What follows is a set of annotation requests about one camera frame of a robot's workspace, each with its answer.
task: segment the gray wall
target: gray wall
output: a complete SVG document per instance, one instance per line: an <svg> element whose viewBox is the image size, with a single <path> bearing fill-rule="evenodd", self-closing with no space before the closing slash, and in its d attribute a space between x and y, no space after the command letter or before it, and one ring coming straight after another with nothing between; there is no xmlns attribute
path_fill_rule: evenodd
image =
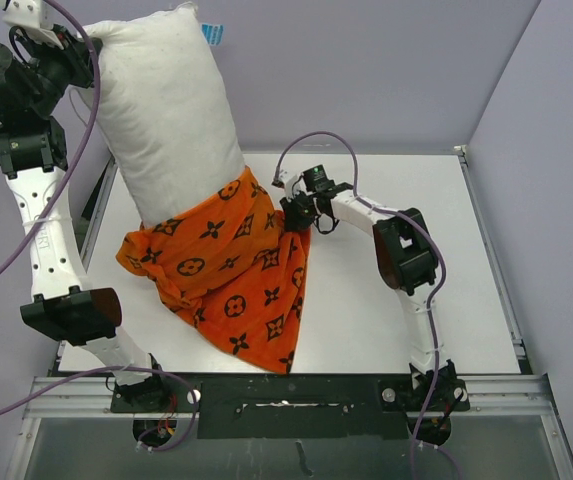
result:
<svg viewBox="0 0 573 480"><path fill-rule="evenodd" d="M542 0L473 136L471 172L573 448L573 1Z"/></svg>
<svg viewBox="0 0 573 480"><path fill-rule="evenodd" d="M64 5L82 23L131 19L178 1L85 0ZM537 0L203 0L202 21L226 25L215 51L242 145L276 149L318 128L361 151L445 150L468 141ZM1 21L0 41L7 28ZM73 150L83 127L67 101L57 118ZM312 143L326 144L326 141ZM107 160L95 136L71 186L77 216ZM21 238L0 174L0 262ZM28 261L0 279L0 407L43 374L52 342L25 328ZM0 420L0 477L20 413Z"/></svg>

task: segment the white pillow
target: white pillow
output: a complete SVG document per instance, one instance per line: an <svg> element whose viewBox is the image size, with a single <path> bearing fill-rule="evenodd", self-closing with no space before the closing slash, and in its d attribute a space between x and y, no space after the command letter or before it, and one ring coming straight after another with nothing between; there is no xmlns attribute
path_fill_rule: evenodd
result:
<svg viewBox="0 0 573 480"><path fill-rule="evenodd" d="M151 227L201 203L244 170L224 82L184 4L86 27L100 38L98 123ZM92 91L82 91L87 105Z"/></svg>

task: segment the orange cloth with black pattern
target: orange cloth with black pattern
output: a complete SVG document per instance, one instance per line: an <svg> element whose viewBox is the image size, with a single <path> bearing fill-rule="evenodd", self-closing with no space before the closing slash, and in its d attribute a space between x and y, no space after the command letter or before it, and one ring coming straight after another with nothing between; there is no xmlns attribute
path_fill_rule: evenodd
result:
<svg viewBox="0 0 573 480"><path fill-rule="evenodd" d="M289 373L309 246L310 230L284 232L283 212L246 167L200 205L126 235L117 260L217 348Z"/></svg>

